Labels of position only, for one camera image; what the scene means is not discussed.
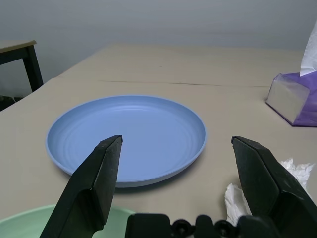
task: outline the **white tissue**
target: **white tissue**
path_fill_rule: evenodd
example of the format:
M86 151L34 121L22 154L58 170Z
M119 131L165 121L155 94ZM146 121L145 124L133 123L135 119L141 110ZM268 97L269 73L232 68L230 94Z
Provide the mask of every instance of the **white tissue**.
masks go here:
M293 158L280 162L301 184L306 191L307 180L315 164L294 165ZM232 183L227 187L224 194L224 203L227 207L227 221L237 225L239 217L243 215L252 215L248 202L243 194L242 189Z
M300 76L317 71L317 21L308 39L301 64Z

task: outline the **beige table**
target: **beige table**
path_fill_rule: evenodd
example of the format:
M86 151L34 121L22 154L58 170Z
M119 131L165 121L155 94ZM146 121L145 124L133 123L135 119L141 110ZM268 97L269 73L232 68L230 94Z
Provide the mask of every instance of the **beige table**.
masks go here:
M110 61L107 54L104 61ZM173 74L177 76L179 72L175 70ZM239 87L106 82L94 80L95 76L66 77L67 74L50 80L0 113L0 218L57 202L69 176L46 154L47 130L58 116L72 107L111 95L158 95L181 102L202 117L209 132L206 149L187 170L154 186L119 190L114 205L137 212L166 213L171 220L185 218L193 222L202 213L215 220L225 218L225 189L230 183L238 183L230 143L233 135L260 142L271 149L278 160L294 157L297 163L316 162L317 129L291 127L264 103L268 87L243 86L235 78L235 72L230 78L236 80ZM308 182L308 191L315 202L316 180L315 168Z
M116 44L60 77L95 81L271 86L279 73L298 72L302 51Z

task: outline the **purple tissue box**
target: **purple tissue box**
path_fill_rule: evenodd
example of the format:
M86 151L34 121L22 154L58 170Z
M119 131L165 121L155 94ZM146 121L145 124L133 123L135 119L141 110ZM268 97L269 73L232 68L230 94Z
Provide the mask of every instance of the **purple tissue box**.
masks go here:
M266 103L292 126L317 126L317 72L279 74Z

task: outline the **gray wall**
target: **gray wall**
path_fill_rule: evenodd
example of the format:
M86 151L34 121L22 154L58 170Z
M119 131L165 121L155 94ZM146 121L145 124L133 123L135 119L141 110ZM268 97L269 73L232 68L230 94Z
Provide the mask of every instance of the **gray wall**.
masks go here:
M1 0L0 40L35 39L46 82L111 42L304 49L316 0ZM31 92L23 62L0 94Z

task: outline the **blue plate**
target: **blue plate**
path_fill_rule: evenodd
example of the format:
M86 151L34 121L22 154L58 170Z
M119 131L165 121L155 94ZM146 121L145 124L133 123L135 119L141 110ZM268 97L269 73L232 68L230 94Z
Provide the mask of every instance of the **blue plate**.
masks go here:
M201 153L207 130L189 108L163 98L116 96L79 105L49 129L46 149L72 174L94 147L121 134L117 187L159 182L188 167Z

